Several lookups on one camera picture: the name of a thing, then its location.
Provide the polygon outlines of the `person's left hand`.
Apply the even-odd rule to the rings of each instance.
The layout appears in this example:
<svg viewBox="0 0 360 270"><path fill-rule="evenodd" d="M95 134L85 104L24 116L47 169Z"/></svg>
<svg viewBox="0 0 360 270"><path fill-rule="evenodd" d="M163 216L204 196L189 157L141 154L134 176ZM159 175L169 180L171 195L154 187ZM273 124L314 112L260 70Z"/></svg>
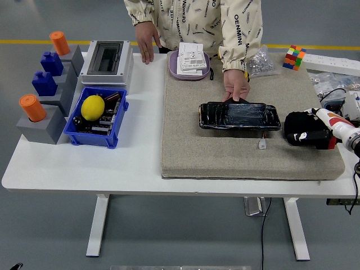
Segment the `person's left hand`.
<svg viewBox="0 0 360 270"><path fill-rule="evenodd" d="M232 98L234 101L246 99L250 91L248 79L241 70L231 69L223 73L225 95L222 101Z"/></svg>

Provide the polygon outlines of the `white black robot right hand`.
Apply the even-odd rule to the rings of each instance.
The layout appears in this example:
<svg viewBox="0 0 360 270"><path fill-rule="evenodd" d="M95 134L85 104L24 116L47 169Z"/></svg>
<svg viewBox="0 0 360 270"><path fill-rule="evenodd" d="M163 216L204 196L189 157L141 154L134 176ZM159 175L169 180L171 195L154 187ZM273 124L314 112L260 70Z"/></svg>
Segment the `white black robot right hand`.
<svg viewBox="0 0 360 270"><path fill-rule="evenodd" d="M342 142L348 151L359 155L359 128L324 108L289 113L283 130L288 143L294 146L330 150Z"/></svg>

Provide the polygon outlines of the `person's right hand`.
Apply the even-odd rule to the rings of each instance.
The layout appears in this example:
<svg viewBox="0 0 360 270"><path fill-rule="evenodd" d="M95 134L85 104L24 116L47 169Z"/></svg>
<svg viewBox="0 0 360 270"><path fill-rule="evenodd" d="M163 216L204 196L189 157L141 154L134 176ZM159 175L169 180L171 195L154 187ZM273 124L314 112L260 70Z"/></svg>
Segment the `person's right hand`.
<svg viewBox="0 0 360 270"><path fill-rule="evenodd" d="M153 42L161 48L158 31L152 21L145 21L135 25L135 36L138 44L142 62L148 65L154 60Z"/></svg>

